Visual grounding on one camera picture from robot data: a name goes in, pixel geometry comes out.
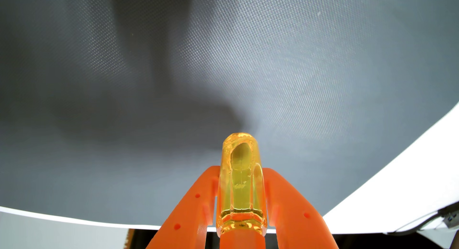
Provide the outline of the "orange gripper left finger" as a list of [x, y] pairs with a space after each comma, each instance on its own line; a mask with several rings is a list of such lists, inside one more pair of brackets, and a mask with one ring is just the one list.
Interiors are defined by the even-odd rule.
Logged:
[[206, 169], [162, 224], [147, 249], [204, 249], [213, 224], [219, 166]]

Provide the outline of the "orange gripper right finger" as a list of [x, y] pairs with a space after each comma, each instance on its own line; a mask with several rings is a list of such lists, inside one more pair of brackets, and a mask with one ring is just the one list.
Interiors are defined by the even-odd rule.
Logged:
[[269, 225], [279, 249], [338, 249], [320, 213], [282, 175], [263, 168]]

